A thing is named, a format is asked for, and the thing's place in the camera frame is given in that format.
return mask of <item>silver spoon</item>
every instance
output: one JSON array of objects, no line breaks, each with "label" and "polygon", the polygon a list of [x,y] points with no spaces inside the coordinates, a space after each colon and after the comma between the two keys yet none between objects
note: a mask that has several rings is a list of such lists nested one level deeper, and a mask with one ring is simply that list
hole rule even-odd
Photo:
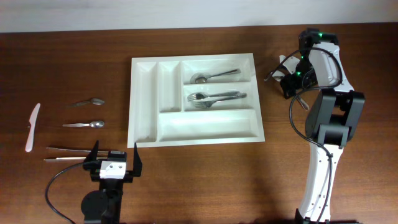
[{"label": "silver spoon", "polygon": [[102,128],[105,125],[104,121],[92,121],[89,124],[77,123],[77,124],[63,124],[63,127],[87,127]]},{"label": "silver spoon", "polygon": [[205,73],[196,73],[191,77],[191,84],[206,83],[207,79],[209,79],[209,78],[218,77],[218,76],[222,76],[222,75],[238,74],[238,73],[241,73],[240,69],[234,69],[234,70],[219,73],[216,75],[207,75]]},{"label": "silver spoon", "polygon": [[92,98],[90,100],[74,103],[72,105],[69,105],[68,107],[69,108],[74,108],[74,107],[83,106],[83,105],[86,105],[86,104],[89,104],[89,103],[92,103],[94,105],[103,105],[103,104],[105,104],[105,101],[103,101],[101,99],[98,99],[98,98]]}]

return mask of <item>fork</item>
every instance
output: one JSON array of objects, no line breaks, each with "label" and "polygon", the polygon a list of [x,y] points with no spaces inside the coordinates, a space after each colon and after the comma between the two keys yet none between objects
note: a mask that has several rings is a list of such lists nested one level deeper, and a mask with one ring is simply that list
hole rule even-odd
[{"label": "fork", "polygon": [[208,97],[217,97],[217,96],[235,96],[240,94],[240,91],[230,91],[226,93],[219,93],[219,94],[212,94],[208,95],[207,93],[199,92],[199,93],[192,93],[187,96],[188,101],[193,101],[193,100],[203,100]]},{"label": "fork", "polygon": [[247,97],[247,94],[246,94],[246,93],[240,93],[240,94],[238,94],[238,95],[236,95],[236,96],[230,96],[230,97],[222,98],[222,99],[219,99],[219,100],[210,100],[210,101],[200,101],[200,102],[196,102],[196,103],[195,103],[195,107],[196,107],[196,108],[204,108],[204,109],[207,109],[207,108],[210,108],[214,103],[217,103],[217,102],[221,102],[221,101],[225,101],[225,100],[242,99],[242,98],[245,98],[245,97]]}]

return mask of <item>white tray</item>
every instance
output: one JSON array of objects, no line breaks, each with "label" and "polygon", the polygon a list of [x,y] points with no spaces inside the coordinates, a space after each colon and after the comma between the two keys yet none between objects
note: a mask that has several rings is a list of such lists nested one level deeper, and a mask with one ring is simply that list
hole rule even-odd
[{"label": "white tray", "polygon": [[[241,73],[190,84],[197,72]],[[195,108],[191,93],[238,90],[244,99]],[[253,54],[133,58],[127,147],[264,141]]]}]

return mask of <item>brown table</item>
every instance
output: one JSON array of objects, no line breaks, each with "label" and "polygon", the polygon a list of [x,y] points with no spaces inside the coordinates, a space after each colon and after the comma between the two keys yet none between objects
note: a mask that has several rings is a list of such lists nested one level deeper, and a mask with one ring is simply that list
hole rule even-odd
[{"label": "brown table", "polygon": [[[319,25],[338,34],[349,82],[366,103],[355,137],[345,148],[331,196],[333,220],[365,223],[398,220],[398,24]],[[210,29],[109,30],[0,34],[1,223],[65,223],[45,203],[44,188],[74,162],[44,162],[45,147],[129,153],[127,146],[132,57],[252,52],[266,142],[142,148],[142,177],[124,186],[121,221],[127,223],[249,223],[290,219],[303,198],[310,159],[308,143],[288,119],[289,100],[263,75],[280,54],[298,49],[306,26]],[[317,93],[304,96],[312,104]],[[104,106],[65,106],[98,97]],[[28,119],[41,103],[34,149],[24,151]],[[306,112],[298,104],[303,128]],[[103,129],[62,128],[103,119]],[[80,203],[98,183],[75,169],[57,179],[50,199],[82,223]]]}]

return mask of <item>white wall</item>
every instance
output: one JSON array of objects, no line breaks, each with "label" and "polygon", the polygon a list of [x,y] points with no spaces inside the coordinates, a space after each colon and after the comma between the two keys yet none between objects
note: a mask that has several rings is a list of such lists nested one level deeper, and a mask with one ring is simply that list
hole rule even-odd
[{"label": "white wall", "polygon": [[397,0],[0,0],[0,32],[396,21]]}]

